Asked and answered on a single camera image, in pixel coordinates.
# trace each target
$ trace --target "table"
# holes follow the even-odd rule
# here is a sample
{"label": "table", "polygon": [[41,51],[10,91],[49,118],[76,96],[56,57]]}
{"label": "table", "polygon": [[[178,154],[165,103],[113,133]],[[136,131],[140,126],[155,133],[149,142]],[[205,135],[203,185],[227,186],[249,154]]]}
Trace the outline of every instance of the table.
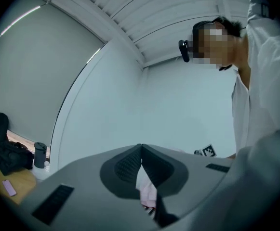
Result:
{"label": "table", "polygon": [[[9,180],[17,194],[10,197],[4,188],[2,181]],[[26,168],[4,176],[0,171],[0,194],[11,199],[16,204],[20,204],[24,197],[36,186],[34,175]]]}

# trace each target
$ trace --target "black hair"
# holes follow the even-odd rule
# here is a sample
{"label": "black hair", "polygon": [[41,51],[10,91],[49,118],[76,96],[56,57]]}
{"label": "black hair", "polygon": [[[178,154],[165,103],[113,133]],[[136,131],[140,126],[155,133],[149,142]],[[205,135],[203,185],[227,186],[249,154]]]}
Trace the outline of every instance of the black hair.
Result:
{"label": "black hair", "polygon": [[[219,22],[221,23],[225,29],[227,30],[227,33],[229,35],[233,35],[233,36],[236,36],[236,37],[240,37],[240,31],[242,29],[244,29],[241,25],[241,22],[239,21],[229,21],[228,19],[226,19],[224,16],[219,16],[217,17],[216,19],[214,19],[212,21],[213,22]],[[219,68],[219,71],[222,71],[222,70],[227,70],[231,67],[232,65],[229,65],[227,67],[220,67]]]}

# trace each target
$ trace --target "white corrugated ceiling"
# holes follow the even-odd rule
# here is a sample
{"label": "white corrugated ceiling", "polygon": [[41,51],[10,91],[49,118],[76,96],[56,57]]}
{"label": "white corrugated ceiling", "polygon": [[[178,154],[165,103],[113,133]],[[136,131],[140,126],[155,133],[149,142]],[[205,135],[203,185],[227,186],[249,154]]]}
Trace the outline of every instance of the white corrugated ceiling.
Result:
{"label": "white corrugated ceiling", "polygon": [[244,26],[249,0],[90,0],[128,35],[145,57],[145,66],[180,55],[195,23],[226,15]]}

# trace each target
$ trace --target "pink smartphone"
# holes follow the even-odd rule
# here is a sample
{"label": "pink smartphone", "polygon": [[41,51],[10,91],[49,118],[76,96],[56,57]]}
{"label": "pink smartphone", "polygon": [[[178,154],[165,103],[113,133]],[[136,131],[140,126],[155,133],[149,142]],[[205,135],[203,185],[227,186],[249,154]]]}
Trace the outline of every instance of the pink smartphone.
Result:
{"label": "pink smartphone", "polygon": [[16,191],[15,189],[12,187],[11,183],[9,180],[3,180],[3,185],[7,191],[7,193],[9,194],[9,196],[15,196],[16,195]]}

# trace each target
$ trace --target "ceiling beam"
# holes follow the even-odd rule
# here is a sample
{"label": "ceiling beam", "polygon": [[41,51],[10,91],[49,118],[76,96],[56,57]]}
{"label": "ceiling beam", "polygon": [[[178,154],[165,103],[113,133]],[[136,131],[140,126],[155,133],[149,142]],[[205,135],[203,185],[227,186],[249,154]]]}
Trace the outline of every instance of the ceiling beam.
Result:
{"label": "ceiling beam", "polygon": [[51,3],[81,22],[104,42],[118,38],[134,53],[143,68],[145,58],[127,34],[90,0],[51,0]]}
{"label": "ceiling beam", "polygon": [[227,19],[231,19],[231,13],[230,13],[230,6],[228,3],[228,0],[216,0],[217,6],[220,15],[225,16]]}

